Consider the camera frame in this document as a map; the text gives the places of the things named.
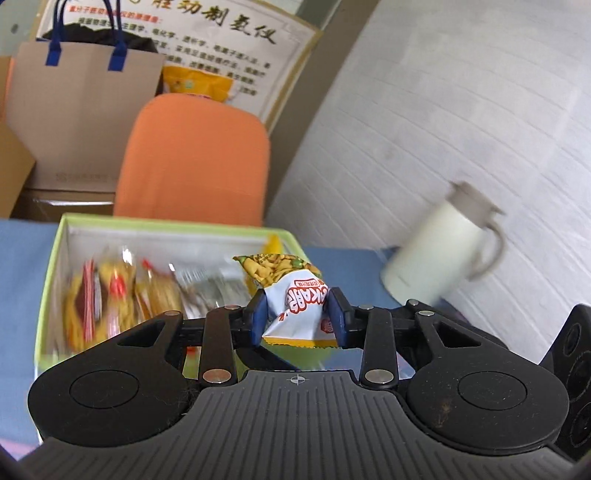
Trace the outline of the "red yellow snack packet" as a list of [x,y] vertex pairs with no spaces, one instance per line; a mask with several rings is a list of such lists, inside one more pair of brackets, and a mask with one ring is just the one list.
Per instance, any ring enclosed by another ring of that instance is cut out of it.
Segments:
[[87,260],[72,277],[63,306],[71,351],[79,353],[135,325],[134,267],[123,260]]

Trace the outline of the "green white snack box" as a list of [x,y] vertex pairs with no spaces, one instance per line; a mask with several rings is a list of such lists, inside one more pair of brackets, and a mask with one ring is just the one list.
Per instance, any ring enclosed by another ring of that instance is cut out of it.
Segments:
[[127,249],[136,261],[146,259],[162,271],[170,264],[223,267],[238,278],[236,255],[263,251],[270,236],[283,251],[305,258],[287,230],[221,224],[146,220],[89,214],[65,214],[57,228],[43,284],[34,347],[35,370],[42,372],[67,359],[71,349],[63,329],[63,300],[71,276],[89,259],[118,258]]

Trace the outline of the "cream thermos jug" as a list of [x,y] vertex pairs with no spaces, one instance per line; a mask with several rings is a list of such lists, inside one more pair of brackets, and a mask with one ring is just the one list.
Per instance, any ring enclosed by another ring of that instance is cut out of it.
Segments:
[[483,277],[505,253],[506,236],[494,220],[502,213],[471,184],[455,183],[384,266],[385,289],[401,304],[433,305],[462,281]]

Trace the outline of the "white yellow peanut snack packet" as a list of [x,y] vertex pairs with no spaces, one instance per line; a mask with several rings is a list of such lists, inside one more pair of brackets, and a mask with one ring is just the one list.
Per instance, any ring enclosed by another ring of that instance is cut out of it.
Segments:
[[266,343],[335,347],[334,329],[325,312],[329,286],[317,267],[300,257],[281,253],[235,256],[233,260],[266,294],[269,313],[262,333]]

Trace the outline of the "yellow plastic bag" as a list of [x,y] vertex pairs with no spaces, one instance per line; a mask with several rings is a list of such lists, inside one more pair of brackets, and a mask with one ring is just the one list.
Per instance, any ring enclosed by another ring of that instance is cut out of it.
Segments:
[[165,66],[162,75],[168,93],[190,94],[219,103],[231,94],[233,81],[228,77],[179,66]]

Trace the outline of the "clear silver snack packet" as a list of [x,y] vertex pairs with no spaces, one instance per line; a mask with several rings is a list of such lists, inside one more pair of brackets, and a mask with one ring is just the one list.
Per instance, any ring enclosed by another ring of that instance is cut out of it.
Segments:
[[201,318],[226,305],[246,306],[252,298],[245,278],[228,263],[176,262],[168,267],[180,290],[186,318]]

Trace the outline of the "white poster with Chinese text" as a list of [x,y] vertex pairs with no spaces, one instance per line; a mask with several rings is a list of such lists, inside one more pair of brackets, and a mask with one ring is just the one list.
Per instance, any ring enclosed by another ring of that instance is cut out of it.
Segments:
[[319,35],[265,1],[50,1],[27,47],[41,79],[60,74],[82,99],[139,108],[207,76],[271,127]]

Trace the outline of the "orange chair backrest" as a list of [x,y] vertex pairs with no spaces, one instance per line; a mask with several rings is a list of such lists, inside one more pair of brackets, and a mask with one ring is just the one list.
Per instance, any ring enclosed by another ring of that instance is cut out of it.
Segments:
[[197,95],[162,94],[138,114],[113,213],[260,226],[270,138],[256,116]]

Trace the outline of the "brown cardboard box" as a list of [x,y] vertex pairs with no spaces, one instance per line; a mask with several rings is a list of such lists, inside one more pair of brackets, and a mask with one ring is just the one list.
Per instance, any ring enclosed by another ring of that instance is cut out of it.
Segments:
[[11,58],[1,57],[0,216],[2,219],[11,216],[21,191],[35,166],[34,158],[8,127],[5,120],[11,67]]

